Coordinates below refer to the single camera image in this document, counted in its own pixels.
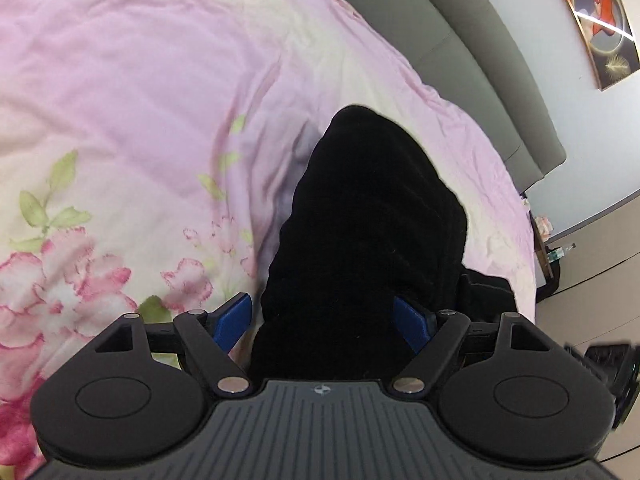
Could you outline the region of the black pants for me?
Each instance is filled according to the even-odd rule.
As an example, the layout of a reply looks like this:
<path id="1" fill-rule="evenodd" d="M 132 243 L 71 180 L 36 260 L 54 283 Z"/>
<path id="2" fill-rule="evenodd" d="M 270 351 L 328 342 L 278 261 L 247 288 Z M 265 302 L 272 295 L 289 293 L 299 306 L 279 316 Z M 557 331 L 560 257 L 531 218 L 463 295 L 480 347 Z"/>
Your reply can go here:
<path id="1" fill-rule="evenodd" d="M 361 106 L 340 110 L 296 186 L 260 304 L 255 380 L 389 380 L 413 352 L 396 300 L 495 322 L 504 278 L 463 263 L 468 218 L 419 144 Z"/>

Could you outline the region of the wooden bedside table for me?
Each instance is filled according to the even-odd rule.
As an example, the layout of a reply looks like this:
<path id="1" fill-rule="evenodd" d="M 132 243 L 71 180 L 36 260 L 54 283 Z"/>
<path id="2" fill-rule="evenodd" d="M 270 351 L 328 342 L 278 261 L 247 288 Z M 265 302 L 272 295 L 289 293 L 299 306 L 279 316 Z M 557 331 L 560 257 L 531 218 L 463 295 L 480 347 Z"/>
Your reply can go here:
<path id="1" fill-rule="evenodd" d="M 536 303 L 539 304 L 553 296 L 560 287 L 561 266 L 559 260 L 551 262 L 548 258 L 547 246 L 542 240 L 533 214 L 527 206 L 528 220 L 533 231 L 535 271 L 536 271 Z"/>

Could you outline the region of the pink floral duvet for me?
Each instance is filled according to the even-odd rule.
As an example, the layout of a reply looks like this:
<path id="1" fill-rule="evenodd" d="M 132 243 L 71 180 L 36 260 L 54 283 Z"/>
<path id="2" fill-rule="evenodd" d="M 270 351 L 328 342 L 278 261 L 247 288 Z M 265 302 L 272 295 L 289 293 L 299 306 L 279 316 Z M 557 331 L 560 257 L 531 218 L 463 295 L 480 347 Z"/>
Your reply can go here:
<path id="1" fill-rule="evenodd" d="M 258 292 L 349 104 L 419 141 L 468 215 L 464 263 L 533 316 L 533 233 L 506 166 L 345 0 L 1 0 L 3 478 L 42 464 L 35 390 L 119 315 Z"/>

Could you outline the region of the grey upholstered headboard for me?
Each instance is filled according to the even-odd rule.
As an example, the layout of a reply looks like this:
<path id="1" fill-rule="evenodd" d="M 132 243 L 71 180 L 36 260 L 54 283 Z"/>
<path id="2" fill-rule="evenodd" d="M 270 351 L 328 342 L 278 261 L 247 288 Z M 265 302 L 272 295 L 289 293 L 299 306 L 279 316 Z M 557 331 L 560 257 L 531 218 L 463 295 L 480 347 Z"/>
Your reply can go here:
<path id="1" fill-rule="evenodd" d="M 489 0 L 346 0 L 424 84 L 488 136 L 518 192 L 566 153 L 522 52 Z"/>

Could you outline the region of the framed wall painting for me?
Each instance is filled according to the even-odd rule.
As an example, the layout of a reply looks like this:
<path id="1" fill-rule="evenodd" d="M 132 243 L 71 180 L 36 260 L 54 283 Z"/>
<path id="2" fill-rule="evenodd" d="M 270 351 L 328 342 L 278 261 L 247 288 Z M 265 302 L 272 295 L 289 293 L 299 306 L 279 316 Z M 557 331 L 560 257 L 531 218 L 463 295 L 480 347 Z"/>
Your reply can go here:
<path id="1" fill-rule="evenodd" d="M 636 36 L 622 0 L 566 0 L 605 90 L 639 70 Z"/>

